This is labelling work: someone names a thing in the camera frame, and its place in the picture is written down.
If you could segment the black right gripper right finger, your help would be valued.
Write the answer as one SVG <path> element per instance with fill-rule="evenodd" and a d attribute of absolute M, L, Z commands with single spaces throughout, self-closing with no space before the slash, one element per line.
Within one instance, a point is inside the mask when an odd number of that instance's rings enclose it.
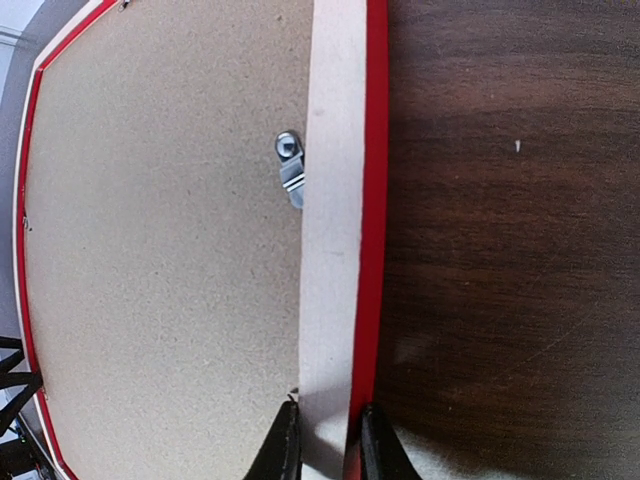
<path fill-rule="evenodd" d="M 368 404 L 361 416 L 360 460 L 367 480 L 421 480 L 382 408 Z"/>

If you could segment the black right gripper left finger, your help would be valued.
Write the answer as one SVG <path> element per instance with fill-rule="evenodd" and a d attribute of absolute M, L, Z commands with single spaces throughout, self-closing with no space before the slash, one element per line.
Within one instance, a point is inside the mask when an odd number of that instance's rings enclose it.
<path fill-rule="evenodd" d="M 245 480 L 299 480 L 301 478 L 299 405 L 282 403 Z"/>

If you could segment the brown backing board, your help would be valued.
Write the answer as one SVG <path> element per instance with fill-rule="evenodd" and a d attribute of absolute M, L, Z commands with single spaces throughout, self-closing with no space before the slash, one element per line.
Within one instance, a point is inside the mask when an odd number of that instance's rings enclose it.
<path fill-rule="evenodd" d="M 35 350 L 80 479 L 239 479 L 298 380 L 308 1 L 135 1 L 45 71 L 26 174 Z"/>

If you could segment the pink wooden picture frame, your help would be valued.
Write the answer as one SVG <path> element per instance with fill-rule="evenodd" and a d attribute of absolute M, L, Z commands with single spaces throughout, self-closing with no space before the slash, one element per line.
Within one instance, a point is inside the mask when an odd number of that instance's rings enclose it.
<path fill-rule="evenodd" d="M 364 191 L 370 151 L 365 135 L 373 34 L 364 1 L 308 1 L 312 5 L 307 110 L 303 132 L 304 205 L 298 298 L 298 380 L 302 475 L 306 479 L 360 477 L 354 395 L 357 322 L 367 291 L 362 257 Z M 45 71 L 104 14 L 113 1 L 83 5 L 36 56 L 30 70 L 16 152 L 12 206 L 14 288 L 27 362 L 40 369 L 29 316 L 26 281 L 26 174 L 33 124 Z M 47 406 L 36 410 L 56 473 L 80 479 L 64 462 Z"/>

